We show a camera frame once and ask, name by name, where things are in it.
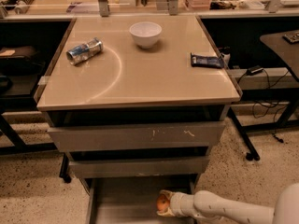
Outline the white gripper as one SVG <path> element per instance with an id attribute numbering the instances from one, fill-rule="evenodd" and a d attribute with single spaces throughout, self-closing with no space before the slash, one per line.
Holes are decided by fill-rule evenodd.
<path id="1" fill-rule="evenodd" d="M 162 189 L 161 195 L 164 195 L 170 200 L 170 209 L 165 212 L 157 211 L 160 217 L 194 217 L 196 210 L 194 209 L 193 195 L 185 194 L 182 192 L 173 192 L 170 190 Z"/>

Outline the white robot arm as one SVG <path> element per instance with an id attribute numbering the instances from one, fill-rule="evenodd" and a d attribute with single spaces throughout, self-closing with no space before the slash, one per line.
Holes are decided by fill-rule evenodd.
<path id="1" fill-rule="evenodd" d="M 299 224 L 299 184 L 285 188 L 275 207 L 228 200 L 206 190 L 186 194 L 164 189 L 156 205 L 161 217 L 192 217 L 209 224 L 222 217 L 238 224 Z"/>

